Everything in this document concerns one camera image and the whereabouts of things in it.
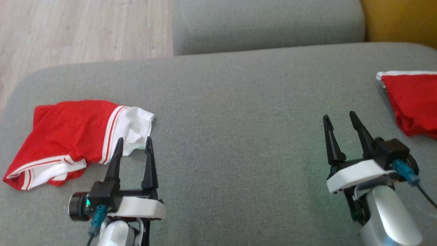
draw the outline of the wooden floor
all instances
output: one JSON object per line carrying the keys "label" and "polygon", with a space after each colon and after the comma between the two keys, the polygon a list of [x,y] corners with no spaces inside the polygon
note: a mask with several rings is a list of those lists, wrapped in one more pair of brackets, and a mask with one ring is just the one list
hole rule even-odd
{"label": "wooden floor", "polygon": [[0,114],[30,73],[171,56],[173,0],[0,0]]}

